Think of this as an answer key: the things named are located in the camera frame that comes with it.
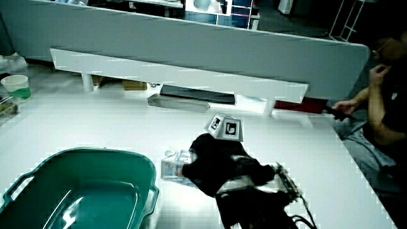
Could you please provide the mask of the person's right hand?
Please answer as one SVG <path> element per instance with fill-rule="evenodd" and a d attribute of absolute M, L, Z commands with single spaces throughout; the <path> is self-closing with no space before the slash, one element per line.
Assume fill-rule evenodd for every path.
<path fill-rule="evenodd" d="M 274 179 L 270 165 L 261 165 L 249 156 L 242 145 L 241 120 L 224 113 L 215 114 L 205 126 L 206 133 L 199 135 L 189 148 L 196 157 L 176 169 L 174 174 L 186 177 L 198 189 L 214 197 L 227 181 L 248 176 L 252 183 L 261 186 Z"/>

